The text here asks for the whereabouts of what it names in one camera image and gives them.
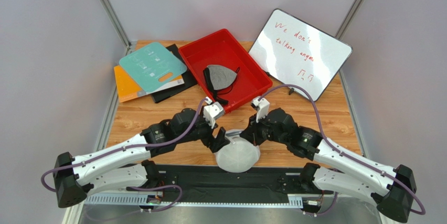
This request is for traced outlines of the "white mesh laundry bag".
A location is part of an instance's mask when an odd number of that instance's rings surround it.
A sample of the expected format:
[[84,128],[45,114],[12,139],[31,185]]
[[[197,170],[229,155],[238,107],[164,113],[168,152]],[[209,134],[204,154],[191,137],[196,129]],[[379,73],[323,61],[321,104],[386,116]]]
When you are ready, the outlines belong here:
[[215,153],[218,167],[230,173],[248,171],[261,156],[260,148],[242,138],[241,132],[242,130],[230,130],[225,133],[225,139],[230,142]]

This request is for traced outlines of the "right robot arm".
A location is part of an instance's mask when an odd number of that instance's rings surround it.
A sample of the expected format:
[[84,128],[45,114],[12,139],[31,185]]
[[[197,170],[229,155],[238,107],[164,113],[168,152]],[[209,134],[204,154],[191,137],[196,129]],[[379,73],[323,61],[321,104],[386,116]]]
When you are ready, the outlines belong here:
[[406,223],[417,191],[411,168],[392,167],[347,150],[308,127],[299,126],[282,109],[266,117],[253,115],[240,136],[257,146],[265,141],[284,144],[295,156],[307,158],[302,182],[307,187],[331,190],[376,205],[377,210],[397,222]]

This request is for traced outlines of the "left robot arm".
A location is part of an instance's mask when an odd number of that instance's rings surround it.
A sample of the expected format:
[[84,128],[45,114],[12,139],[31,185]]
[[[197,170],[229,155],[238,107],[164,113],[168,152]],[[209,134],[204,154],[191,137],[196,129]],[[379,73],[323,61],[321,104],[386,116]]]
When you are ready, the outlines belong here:
[[213,136],[216,119],[225,113],[217,104],[202,109],[183,109],[172,119],[162,120],[141,133],[91,154],[60,154],[53,179],[59,208],[81,203],[96,193],[124,187],[154,188],[160,184],[153,157],[172,152],[178,144],[200,140],[216,152],[228,144],[224,129]]

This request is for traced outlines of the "grey black bra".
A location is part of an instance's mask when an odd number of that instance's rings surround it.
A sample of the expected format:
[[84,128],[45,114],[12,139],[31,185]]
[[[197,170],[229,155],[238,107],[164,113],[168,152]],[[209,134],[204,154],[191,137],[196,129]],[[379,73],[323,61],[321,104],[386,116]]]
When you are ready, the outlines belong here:
[[203,70],[208,91],[211,92],[214,100],[221,105],[228,104],[229,101],[223,99],[221,96],[232,91],[233,85],[238,79],[239,71],[240,67],[236,70],[231,70],[222,65],[208,65]]

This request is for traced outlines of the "black folder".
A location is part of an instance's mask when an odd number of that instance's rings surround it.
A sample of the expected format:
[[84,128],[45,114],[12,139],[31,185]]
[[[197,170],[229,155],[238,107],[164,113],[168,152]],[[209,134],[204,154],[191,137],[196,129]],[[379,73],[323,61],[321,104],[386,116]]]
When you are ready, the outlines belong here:
[[[178,52],[178,47],[176,44],[167,46],[166,49],[168,49],[175,57],[177,57],[182,63],[184,63],[181,55]],[[189,69],[187,69],[187,71],[182,74],[182,78],[183,78],[184,84],[151,94],[151,97],[152,97],[154,103],[160,103],[174,95],[177,95],[177,94],[197,85],[197,80],[193,76],[192,72]]]

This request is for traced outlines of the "white whiteboard with writing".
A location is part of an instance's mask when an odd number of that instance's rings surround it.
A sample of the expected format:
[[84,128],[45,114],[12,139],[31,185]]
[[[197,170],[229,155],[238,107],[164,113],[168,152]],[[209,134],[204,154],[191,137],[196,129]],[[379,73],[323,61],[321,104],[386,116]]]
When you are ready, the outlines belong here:
[[249,55],[270,76],[317,101],[352,52],[349,44],[277,8]]

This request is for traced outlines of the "teal cutting board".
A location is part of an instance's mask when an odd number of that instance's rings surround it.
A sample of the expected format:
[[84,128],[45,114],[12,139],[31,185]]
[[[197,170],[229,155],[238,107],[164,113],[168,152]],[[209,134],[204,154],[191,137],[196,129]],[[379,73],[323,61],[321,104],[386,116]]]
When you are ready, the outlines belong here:
[[119,60],[124,71],[147,93],[153,93],[187,71],[159,42],[152,42]]

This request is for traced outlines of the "orange folder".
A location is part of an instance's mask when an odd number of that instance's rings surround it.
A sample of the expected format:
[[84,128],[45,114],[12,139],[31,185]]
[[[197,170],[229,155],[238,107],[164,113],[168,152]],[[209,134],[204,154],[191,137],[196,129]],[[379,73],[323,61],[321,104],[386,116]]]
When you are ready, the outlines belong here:
[[185,84],[182,75],[180,75],[167,84],[164,84],[160,88],[156,89],[154,92],[146,92],[125,72],[121,66],[114,67],[114,75],[120,103]]

